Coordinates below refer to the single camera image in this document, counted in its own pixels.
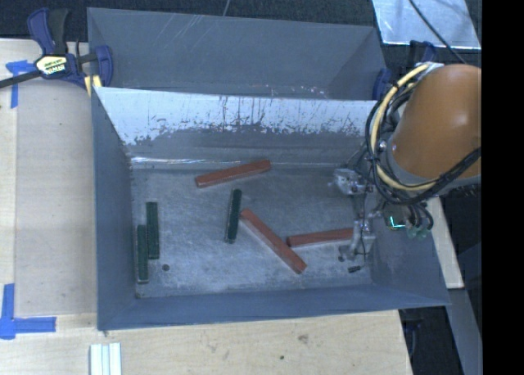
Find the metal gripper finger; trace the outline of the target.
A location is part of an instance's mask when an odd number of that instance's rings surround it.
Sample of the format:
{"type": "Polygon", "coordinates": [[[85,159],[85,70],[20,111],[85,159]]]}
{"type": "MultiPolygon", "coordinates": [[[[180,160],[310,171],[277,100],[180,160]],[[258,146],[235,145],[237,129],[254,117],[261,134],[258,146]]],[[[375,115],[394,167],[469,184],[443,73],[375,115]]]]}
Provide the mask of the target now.
{"type": "Polygon", "coordinates": [[[360,260],[366,262],[376,239],[369,219],[354,221],[353,236],[347,245],[338,248],[340,262],[360,260]]]}
{"type": "Polygon", "coordinates": [[[339,168],[333,171],[329,187],[344,196],[358,196],[367,191],[367,181],[355,170],[339,168]]]}

